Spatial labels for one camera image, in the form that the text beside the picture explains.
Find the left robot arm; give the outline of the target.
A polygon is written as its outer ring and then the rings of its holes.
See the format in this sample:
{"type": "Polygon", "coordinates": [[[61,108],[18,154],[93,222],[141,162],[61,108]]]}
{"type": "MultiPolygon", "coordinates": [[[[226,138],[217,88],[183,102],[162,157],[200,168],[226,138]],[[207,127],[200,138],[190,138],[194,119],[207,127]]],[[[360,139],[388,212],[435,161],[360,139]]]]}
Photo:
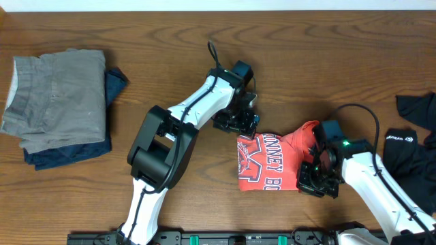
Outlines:
{"type": "Polygon", "coordinates": [[[226,133],[255,135],[257,95],[246,90],[253,79],[248,65],[217,67],[186,100],[168,109],[155,105],[147,112],[127,155],[134,192],[119,231],[121,244],[148,244],[156,234],[166,193],[185,173],[199,131],[209,120],[226,133]]]}

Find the red orange t-shirt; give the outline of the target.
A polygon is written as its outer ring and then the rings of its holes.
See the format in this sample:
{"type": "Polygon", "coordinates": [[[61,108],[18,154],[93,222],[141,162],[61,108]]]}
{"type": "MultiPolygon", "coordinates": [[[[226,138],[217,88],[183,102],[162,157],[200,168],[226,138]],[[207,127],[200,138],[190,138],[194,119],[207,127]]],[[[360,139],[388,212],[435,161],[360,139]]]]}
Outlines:
{"type": "Polygon", "coordinates": [[[301,163],[312,163],[319,121],[306,122],[284,136],[257,133],[237,138],[238,187],[241,191],[296,191],[301,163]]]}

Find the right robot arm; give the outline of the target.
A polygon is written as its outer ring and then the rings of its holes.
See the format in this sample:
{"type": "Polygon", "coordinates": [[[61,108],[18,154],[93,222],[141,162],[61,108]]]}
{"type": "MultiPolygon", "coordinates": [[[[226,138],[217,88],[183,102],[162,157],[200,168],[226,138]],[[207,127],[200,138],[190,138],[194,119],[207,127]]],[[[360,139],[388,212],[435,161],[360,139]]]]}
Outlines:
{"type": "Polygon", "coordinates": [[[347,139],[338,122],[321,122],[312,130],[313,161],[302,162],[296,186],[315,196],[336,198],[340,184],[351,186],[379,223],[382,236],[348,225],[325,239],[326,244],[434,244],[435,219],[399,186],[367,140],[347,139]]]}

